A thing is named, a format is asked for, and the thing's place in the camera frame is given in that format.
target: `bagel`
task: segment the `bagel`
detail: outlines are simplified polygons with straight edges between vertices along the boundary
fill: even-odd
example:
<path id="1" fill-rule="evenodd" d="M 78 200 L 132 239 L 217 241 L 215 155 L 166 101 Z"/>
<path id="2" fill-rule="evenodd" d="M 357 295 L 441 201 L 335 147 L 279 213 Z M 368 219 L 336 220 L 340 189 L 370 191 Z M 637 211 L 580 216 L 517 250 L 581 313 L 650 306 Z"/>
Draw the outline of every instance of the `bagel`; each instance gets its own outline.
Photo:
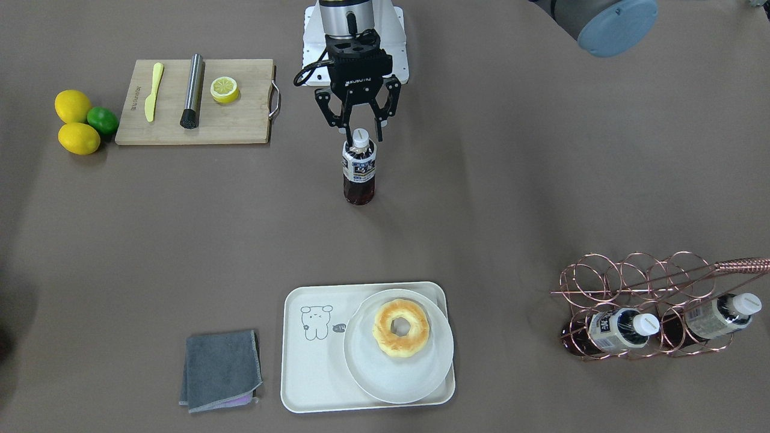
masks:
<path id="1" fill-rule="evenodd" d="M 393 321 L 402 318 L 409 322 L 409 332 L 404 336 L 392 332 Z M 423 308 L 406 299 L 387 302 L 374 315 L 372 335 L 383 352 L 391 357 L 411 357 L 421 351 L 428 342 L 430 325 Z"/>

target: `bottle holder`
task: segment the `bottle holder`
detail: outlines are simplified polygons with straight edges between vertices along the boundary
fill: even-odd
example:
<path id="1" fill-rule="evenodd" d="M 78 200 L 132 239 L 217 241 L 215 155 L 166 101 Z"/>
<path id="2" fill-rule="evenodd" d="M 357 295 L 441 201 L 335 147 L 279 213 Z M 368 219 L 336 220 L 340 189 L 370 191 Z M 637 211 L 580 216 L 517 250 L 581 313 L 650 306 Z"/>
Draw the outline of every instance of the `bottle holder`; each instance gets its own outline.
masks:
<path id="1" fill-rule="evenodd" d="M 559 290 L 551 291 L 567 301 L 572 314 L 565 327 L 569 331 L 560 336 L 561 343 L 576 347 L 583 361 L 610 357 L 636 360 L 659 355 L 682 357 L 723 351 L 734 334 L 700 342 L 684 326 L 685 315 L 768 273 L 768 258 L 709 264 L 697 254 L 681 251 L 663 260 L 647 253 L 632 253 L 616 262 L 601 254 L 586 254 L 561 271 Z M 727 283 L 721 284 L 725 289 L 717 287 L 717 279 Z M 575 334 L 586 329 L 590 317 L 621 307 L 655 314 L 661 319 L 661 332 L 652 336 L 643 348 L 620 354 L 593 355 L 580 349 Z"/>

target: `gray towel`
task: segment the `gray towel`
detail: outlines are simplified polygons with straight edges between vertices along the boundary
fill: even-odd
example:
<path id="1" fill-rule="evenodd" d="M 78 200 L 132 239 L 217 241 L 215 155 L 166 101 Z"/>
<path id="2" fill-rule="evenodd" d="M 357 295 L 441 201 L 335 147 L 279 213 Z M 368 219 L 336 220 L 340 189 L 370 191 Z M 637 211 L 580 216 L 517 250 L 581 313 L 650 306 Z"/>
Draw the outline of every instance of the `gray towel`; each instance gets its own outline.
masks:
<path id="1" fill-rule="evenodd" d="M 254 331 L 187 339 L 179 404 L 190 413 L 247 404 L 261 384 Z"/>

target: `wooden cutting board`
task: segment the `wooden cutting board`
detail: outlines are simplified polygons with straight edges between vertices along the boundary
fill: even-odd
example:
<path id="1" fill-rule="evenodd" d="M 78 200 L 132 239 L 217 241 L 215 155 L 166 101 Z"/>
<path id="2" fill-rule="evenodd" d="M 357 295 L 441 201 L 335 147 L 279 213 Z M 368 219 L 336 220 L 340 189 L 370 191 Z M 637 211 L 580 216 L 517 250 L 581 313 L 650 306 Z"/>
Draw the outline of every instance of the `wooden cutting board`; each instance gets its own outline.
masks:
<path id="1" fill-rule="evenodd" d="M 267 143 L 273 60 L 203 61 L 198 127 L 184 129 L 179 120 L 185 108 L 190 60 L 137 60 L 115 142 L 120 145 Z M 144 105 L 152 87 L 152 67 L 156 62 L 165 68 L 158 87 L 155 119 L 147 122 Z M 211 82 L 220 76 L 232 77 L 238 83 L 240 97 L 236 101 L 219 104 L 212 98 Z"/>

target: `gray surface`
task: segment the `gray surface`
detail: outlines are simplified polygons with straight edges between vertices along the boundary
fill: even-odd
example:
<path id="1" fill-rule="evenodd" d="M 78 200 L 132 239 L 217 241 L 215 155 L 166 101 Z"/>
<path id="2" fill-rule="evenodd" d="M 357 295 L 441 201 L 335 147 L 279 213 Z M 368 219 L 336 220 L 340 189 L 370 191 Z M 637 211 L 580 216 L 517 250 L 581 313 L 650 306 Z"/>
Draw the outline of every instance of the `gray surface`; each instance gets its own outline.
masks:
<path id="1" fill-rule="evenodd" d="M 290 85 L 309 3 L 3 2 L 0 311 L 17 350 L 2 366 L 1 430 L 766 431 L 767 313 L 724 354 L 584 364 L 559 347 L 568 309 L 547 294 L 588 252 L 770 254 L 762 12 L 661 0 L 640 45 L 595 59 L 523 0 L 398 1 L 411 80 L 377 195 L 354 208 L 341 136 Z M 135 60 L 194 52 L 276 60 L 283 111 L 268 146 L 74 156 L 57 143 L 57 92 L 119 112 Z M 405 280 L 447 292 L 454 398 L 284 409 L 286 295 Z M 753 290 L 770 304 L 766 284 Z M 250 327 L 259 404 L 178 406 L 185 339 Z"/>

